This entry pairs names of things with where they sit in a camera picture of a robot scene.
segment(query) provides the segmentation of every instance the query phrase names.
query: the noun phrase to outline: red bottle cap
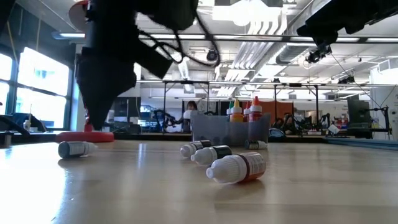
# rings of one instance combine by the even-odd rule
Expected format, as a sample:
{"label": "red bottle cap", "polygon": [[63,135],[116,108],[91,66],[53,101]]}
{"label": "red bottle cap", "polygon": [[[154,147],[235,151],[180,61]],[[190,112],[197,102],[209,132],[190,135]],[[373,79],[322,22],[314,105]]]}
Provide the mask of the red bottle cap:
{"label": "red bottle cap", "polygon": [[258,96],[254,97],[253,104],[250,107],[250,112],[262,112]]}

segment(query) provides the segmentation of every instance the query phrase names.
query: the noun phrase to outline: woman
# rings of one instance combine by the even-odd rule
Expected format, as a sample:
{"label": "woman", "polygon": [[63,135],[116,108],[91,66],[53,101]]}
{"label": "woman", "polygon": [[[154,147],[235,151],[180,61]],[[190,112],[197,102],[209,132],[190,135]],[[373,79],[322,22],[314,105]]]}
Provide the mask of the woman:
{"label": "woman", "polygon": [[187,110],[184,112],[183,117],[180,119],[182,123],[182,130],[185,133],[191,132],[191,112],[197,111],[198,105],[194,101],[189,101],[187,103]]}

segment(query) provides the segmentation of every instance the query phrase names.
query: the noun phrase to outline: bottle label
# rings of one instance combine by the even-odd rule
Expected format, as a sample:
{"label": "bottle label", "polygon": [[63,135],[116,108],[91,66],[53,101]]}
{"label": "bottle label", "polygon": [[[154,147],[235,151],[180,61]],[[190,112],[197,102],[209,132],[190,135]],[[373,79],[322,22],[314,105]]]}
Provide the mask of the bottle label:
{"label": "bottle label", "polygon": [[203,149],[203,145],[199,141],[198,142],[193,142],[191,144],[195,147],[196,150]]}
{"label": "bottle label", "polygon": [[222,159],[225,156],[232,155],[232,151],[229,146],[213,146],[212,148],[217,153],[217,159]]}
{"label": "bottle label", "polygon": [[258,149],[259,143],[255,140],[248,140],[245,142],[245,148],[246,149]]}
{"label": "bottle label", "polygon": [[238,154],[245,161],[248,171],[245,178],[242,180],[250,181],[261,177],[266,171],[266,162],[258,152],[247,152]]}
{"label": "bottle label", "polygon": [[82,142],[68,142],[69,143],[69,155],[71,156],[83,156],[87,153],[86,144]]}
{"label": "bottle label", "polygon": [[244,147],[249,150],[266,149],[267,143],[262,142],[262,141],[256,141],[256,140],[246,140],[246,142],[244,143]]}
{"label": "bottle label", "polygon": [[209,140],[200,141],[202,147],[210,147],[211,142]]}

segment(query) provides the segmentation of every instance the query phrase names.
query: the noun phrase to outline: gray plastic bin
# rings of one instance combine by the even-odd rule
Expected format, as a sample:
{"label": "gray plastic bin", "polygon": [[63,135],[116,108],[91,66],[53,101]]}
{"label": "gray plastic bin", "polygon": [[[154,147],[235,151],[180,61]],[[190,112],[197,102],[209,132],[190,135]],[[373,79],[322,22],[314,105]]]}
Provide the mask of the gray plastic bin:
{"label": "gray plastic bin", "polygon": [[194,141],[210,140],[213,145],[244,146],[249,139],[249,125],[258,141],[268,142],[270,114],[264,114],[259,121],[228,122],[226,116],[191,114],[192,137]]}

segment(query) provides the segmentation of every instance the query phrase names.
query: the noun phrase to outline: camera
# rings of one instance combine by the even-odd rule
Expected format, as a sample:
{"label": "camera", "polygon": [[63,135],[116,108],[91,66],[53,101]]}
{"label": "camera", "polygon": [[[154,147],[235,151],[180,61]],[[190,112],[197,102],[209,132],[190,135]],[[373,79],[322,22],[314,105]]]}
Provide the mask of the camera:
{"label": "camera", "polygon": [[215,49],[210,49],[207,53],[206,59],[209,62],[214,62],[217,60],[217,51]]}

